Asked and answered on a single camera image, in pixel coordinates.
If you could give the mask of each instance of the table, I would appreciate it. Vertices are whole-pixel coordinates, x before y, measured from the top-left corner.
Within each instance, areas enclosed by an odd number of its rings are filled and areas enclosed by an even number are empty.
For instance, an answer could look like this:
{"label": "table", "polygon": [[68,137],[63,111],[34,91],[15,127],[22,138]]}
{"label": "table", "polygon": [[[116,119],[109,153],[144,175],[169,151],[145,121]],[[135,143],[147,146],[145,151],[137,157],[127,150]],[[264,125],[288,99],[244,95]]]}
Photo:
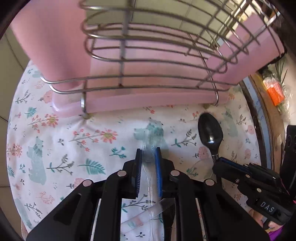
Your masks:
{"label": "table", "polygon": [[[154,134],[155,144],[177,170],[192,179],[208,178],[213,164],[197,129],[203,112],[215,116],[222,127],[220,156],[240,164],[261,164],[252,117],[239,85],[230,89],[226,104],[216,107],[143,107],[95,113],[88,120],[59,118],[52,112],[51,97],[52,90],[29,62],[13,98],[6,146],[12,195],[28,232],[83,180],[104,180],[134,159],[136,149],[142,148],[144,132]],[[223,186],[246,211],[250,209],[235,184],[224,180]],[[151,205],[146,195],[141,187],[136,202],[123,200],[122,221]],[[161,217],[155,223],[161,240]],[[121,239],[146,241],[148,233],[146,223]]]}

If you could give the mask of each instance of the purple object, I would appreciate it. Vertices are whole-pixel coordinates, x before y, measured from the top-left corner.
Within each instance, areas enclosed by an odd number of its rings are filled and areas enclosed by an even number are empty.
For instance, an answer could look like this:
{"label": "purple object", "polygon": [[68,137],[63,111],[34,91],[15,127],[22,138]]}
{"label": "purple object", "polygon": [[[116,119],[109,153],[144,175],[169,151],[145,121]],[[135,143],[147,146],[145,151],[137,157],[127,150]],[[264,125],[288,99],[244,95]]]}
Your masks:
{"label": "purple object", "polygon": [[280,227],[278,230],[268,233],[270,241],[274,241],[276,237],[281,233],[282,229],[283,227]]}

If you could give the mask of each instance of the pink object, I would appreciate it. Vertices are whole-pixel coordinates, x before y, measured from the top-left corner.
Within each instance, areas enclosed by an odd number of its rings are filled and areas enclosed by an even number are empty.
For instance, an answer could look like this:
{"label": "pink object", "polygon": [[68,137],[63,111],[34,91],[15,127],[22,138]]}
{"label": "pink object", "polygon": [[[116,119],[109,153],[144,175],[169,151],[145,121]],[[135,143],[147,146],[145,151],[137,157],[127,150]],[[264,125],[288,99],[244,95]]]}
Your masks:
{"label": "pink object", "polygon": [[[260,17],[256,14],[252,14],[245,22],[243,22],[243,25],[252,33],[256,34],[260,31],[262,26],[264,26],[264,23],[260,19]],[[273,35],[278,47],[280,53],[284,52],[283,44],[281,43],[279,37],[277,34],[272,30],[272,28],[269,28],[271,34]],[[246,30],[243,29],[240,25],[235,30],[235,33],[240,37],[240,39],[245,43],[249,40],[250,35],[247,33]],[[240,41],[232,35],[230,38],[233,42],[235,42],[238,46],[241,46]],[[256,72],[258,69],[262,68],[264,65],[272,61],[274,58],[279,56],[279,51],[276,47],[276,44],[270,35],[269,31],[267,29],[264,30],[262,34],[260,34],[257,37],[260,45],[256,41],[252,41],[248,46],[247,49],[249,51],[249,54],[246,55],[243,52],[240,52],[237,55],[238,63],[237,64],[227,64],[227,72],[225,74],[215,74],[213,76],[213,80],[219,81],[219,82],[228,82],[228,83],[238,83],[246,76]],[[232,44],[230,46],[233,47],[233,50],[236,51],[237,48],[235,48]],[[220,52],[225,57],[230,57],[232,55],[231,49],[227,46],[227,44],[222,44],[222,46],[219,48]],[[216,57],[211,57],[207,61],[207,66],[209,68],[216,68],[222,63],[221,60],[219,60]]]}
{"label": "pink object", "polygon": [[[78,0],[31,0],[11,23],[21,46],[43,76],[57,81],[89,75],[91,57],[85,53],[80,24],[85,11]],[[59,84],[67,90],[79,82]]]}
{"label": "pink object", "polygon": [[[77,7],[78,0],[52,0],[47,4],[45,0],[32,0],[15,18],[13,22],[13,30],[20,40],[23,48],[26,50],[30,58],[41,70],[48,80],[61,80],[73,77],[84,76],[102,76],[102,75],[119,75],[120,64],[118,62],[100,61],[90,57],[83,49],[83,41],[85,36],[79,29],[80,23],[84,19],[84,11]],[[257,15],[252,15],[243,23],[252,33],[256,33],[262,26],[263,22]],[[145,28],[153,28],[154,30],[165,31],[180,37],[188,38],[187,34],[178,30],[167,29],[157,26],[145,26]],[[278,36],[271,29],[272,35],[276,39],[280,52],[284,48]],[[99,32],[102,35],[120,35],[120,30],[104,30]],[[130,35],[144,35],[159,38],[167,38],[161,33],[135,31],[130,30]],[[239,26],[236,34],[242,42],[249,39],[248,33]],[[170,40],[178,40],[180,38],[170,36]],[[233,35],[230,40],[241,46],[241,42]],[[259,37],[259,46],[253,41],[247,48],[249,54],[238,54],[238,64],[228,63],[226,73],[214,74],[213,79],[221,84],[217,84],[217,88],[228,89],[231,87],[225,83],[237,84],[247,75],[254,73],[260,67],[274,59],[279,55],[270,33],[265,30]],[[186,44],[192,44],[191,41],[183,39]],[[158,49],[170,49],[185,53],[187,47],[176,46],[166,43],[149,42],[149,41],[126,41],[127,46],[153,47]],[[234,51],[237,48],[230,43]],[[117,40],[98,39],[95,43],[98,47],[120,46]],[[224,57],[232,54],[231,49],[224,43],[219,50]],[[202,51],[206,59],[206,64],[211,69],[216,69],[222,60],[219,59],[218,53],[211,55]],[[119,59],[120,49],[101,49],[94,50],[94,54],[101,58]],[[173,63],[155,63],[155,62],[127,62],[124,64],[124,74],[162,74],[175,75],[187,78],[203,79],[207,76],[207,71],[202,69],[202,62],[199,51],[191,50],[190,54],[178,54],[176,52],[164,52],[149,49],[126,49],[126,59],[161,59],[169,61],[177,61],[187,63],[194,66],[186,66]],[[118,85],[118,78],[96,79],[87,82],[87,88],[95,87],[112,87]],[[113,89],[87,92],[86,94],[86,111],[88,113],[108,110],[120,110],[128,108],[137,108],[143,106],[159,106],[174,104],[201,104],[215,103],[216,95],[213,91],[207,90],[190,90],[169,88],[171,85],[195,87],[199,80],[190,80],[184,78],[164,78],[164,77],[124,77],[122,84],[127,87],[129,85],[167,85],[168,88],[134,88],[134,89]],[[74,90],[81,89],[82,82],[68,82],[54,85],[58,90]],[[211,83],[201,83],[202,88],[211,88]],[[219,92],[219,103],[223,104],[228,100],[227,92]],[[52,106],[54,111],[60,117],[70,117],[82,114],[81,93],[60,95],[53,93]]]}

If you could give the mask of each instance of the metal wire rack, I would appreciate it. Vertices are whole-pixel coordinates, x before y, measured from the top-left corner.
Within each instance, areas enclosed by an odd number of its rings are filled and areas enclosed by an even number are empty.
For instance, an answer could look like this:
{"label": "metal wire rack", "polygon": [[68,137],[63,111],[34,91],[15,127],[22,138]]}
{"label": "metal wire rack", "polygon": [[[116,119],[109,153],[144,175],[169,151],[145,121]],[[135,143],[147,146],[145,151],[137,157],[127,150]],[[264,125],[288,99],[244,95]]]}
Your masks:
{"label": "metal wire rack", "polygon": [[[227,91],[232,83],[216,82],[213,80],[213,75],[216,73],[223,74],[227,71],[229,64],[237,64],[237,55],[240,52],[248,55],[248,45],[255,41],[260,45],[257,37],[263,33],[266,29],[270,32],[270,25],[278,19],[280,13],[274,8],[273,5],[265,0],[260,0],[260,3],[265,7],[268,7],[273,16],[268,16],[262,11],[256,1],[251,0],[159,0],[164,1],[166,4],[178,4],[180,9],[186,9],[185,14],[181,14],[176,11],[169,11],[166,7],[145,7],[145,4],[141,0],[126,0],[125,5],[88,5],[88,0],[82,0],[79,2],[79,7],[86,10],[89,15],[81,24],[81,30],[87,36],[84,42],[85,51],[93,58],[104,62],[119,63],[119,74],[88,76],[83,78],[75,78],[60,81],[49,81],[44,77],[41,77],[45,83],[50,85],[50,88],[59,94],[73,94],[82,93],[81,107],[86,113],[85,100],[86,93],[90,91],[103,91],[110,89],[132,89],[132,88],[177,88],[177,89],[193,89],[193,90],[207,90],[214,91],[216,95],[216,101],[213,104],[217,104],[219,101],[219,91]],[[200,13],[203,18],[195,19],[190,17],[191,11]],[[251,33],[242,23],[242,18],[247,18],[250,12],[254,12],[259,15],[264,23],[263,27],[255,34]],[[118,22],[106,22],[97,23],[96,19],[103,15],[112,13],[122,16],[121,21]],[[249,38],[246,40],[240,39],[235,33],[235,28],[241,26],[248,34]],[[238,41],[232,41],[228,38],[229,35],[236,37]],[[279,47],[271,34],[276,47],[281,54]],[[108,40],[110,44],[104,46],[98,46],[98,41]],[[157,43],[158,45],[167,44],[172,48],[155,47],[157,45],[131,44],[136,43]],[[232,54],[230,56],[224,56],[219,51],[221,43],[225,43]],[[190,57],[191,60],[196,59],[198,63],[176,61],[171,59],[161,58],[129,58],[126,54],[127,50],[142,49],[155,51],[155,56],[158,53],[174,53],[179,56]],[[100,54],[100,51],[105,50],[118,50],[117,58],[108,58]],[[207,60],[214,56],[221,60],[221,64],[216,68],[210,68],[207,66]],[[141,62],[141,63],[159,63],[159,64],[172,64],[183,65],[193,69],[205,70],[207,75],[205,77],[188,77],[185,75],[175,74],[129,74],[125,73],[125,65],[128,63]],[[194,86],[187,85],[126,85],[125,79],[127,78],[151,78],[161,77],[167,79],[178,80],[192,80],[196,81]],[[100,79],[113,79],[118,78],[118,84],[113,86],[98,86],[88,88],[88,80],[100,80]],[[81,89],[60,91],[53,85],[59,83],[83,81]]]}

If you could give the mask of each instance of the pink dish drainer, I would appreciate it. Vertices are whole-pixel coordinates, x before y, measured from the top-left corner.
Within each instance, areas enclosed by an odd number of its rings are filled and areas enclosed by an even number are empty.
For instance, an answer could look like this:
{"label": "pink dish drainer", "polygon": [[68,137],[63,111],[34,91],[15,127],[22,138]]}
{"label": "pink dish drainer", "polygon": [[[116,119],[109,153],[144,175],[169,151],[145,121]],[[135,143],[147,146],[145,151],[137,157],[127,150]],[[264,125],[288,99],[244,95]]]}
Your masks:
{"label": "pink dish drainer", "polygon": [[[221,104],[227,102],[231,86],[284,52],[269,27],[279,14],[263,21],[262,12],[249,3],[256,11],[241,23],[237,11],[224,9],[227,1],[221,5],[202,1],[217,8],[206,25],[136,7],[130,0],[124,7],[90,6],[86,0],[31,0],[13,20],[12,29],[42,80],[54,91],[52,106],[60,117],[144,106]],[[85,18],[86,10],[93,14]],[[234,31],[222,23],[229,37],[209,27],[213,20],[222,22],[218,10],[238,24]],[[123,12],[123,22],[90,24],[109,11]],[[134,12],[181,20],[202,30],[196,34],[137,23],[132,21]]]}

